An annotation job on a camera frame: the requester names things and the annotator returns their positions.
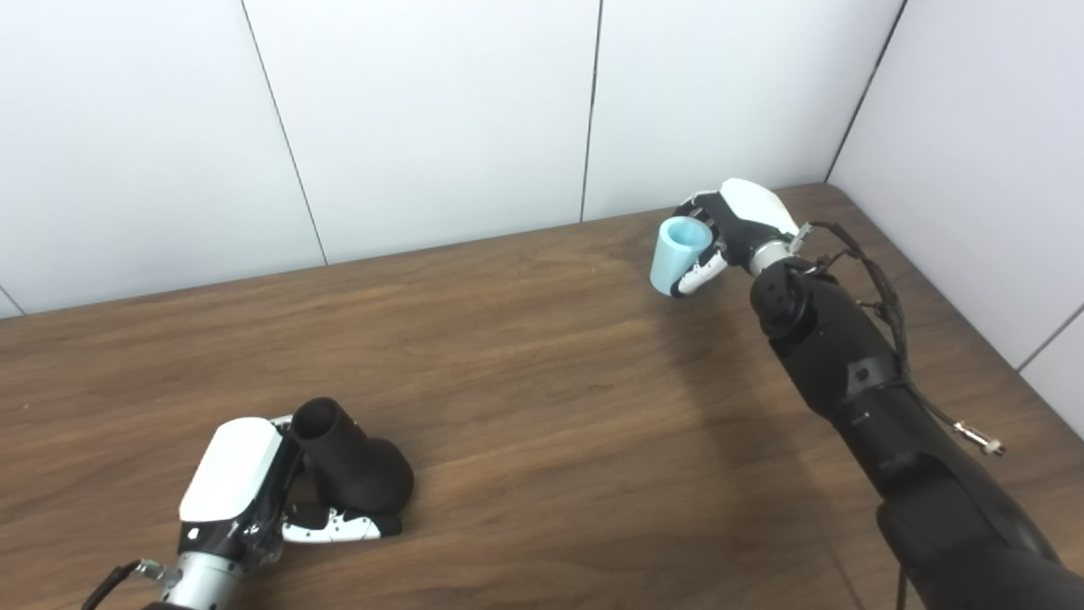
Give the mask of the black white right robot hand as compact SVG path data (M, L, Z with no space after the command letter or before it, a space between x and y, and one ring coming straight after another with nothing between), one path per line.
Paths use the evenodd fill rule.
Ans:
M773 191L731 178L700 191L663 221L655 244L651 285L673 298L689 297L728 268L756 277L800 251L803 231Z

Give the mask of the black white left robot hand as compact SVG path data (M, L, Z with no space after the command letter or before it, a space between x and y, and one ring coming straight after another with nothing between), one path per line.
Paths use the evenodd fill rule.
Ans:
M404 529L398 514L347 508L336 501L297 503L299 476L318 472L293 437L289 414L221 424L202 454L179 506L179 556L209 553L254 568L274 563L283 545L326 545L390 538Z

